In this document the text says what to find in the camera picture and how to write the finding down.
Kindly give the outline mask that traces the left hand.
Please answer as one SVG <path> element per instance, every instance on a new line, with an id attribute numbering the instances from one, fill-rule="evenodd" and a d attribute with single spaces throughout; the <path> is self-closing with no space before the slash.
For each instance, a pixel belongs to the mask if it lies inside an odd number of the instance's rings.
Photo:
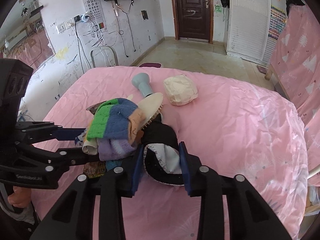
<path id="1" fill-rule="evenodd" d="M 9 204 L 22 209 L 28 207 L 31 202 L 31 189 L 14 186 L 13 191 L 8 196 Z"/>

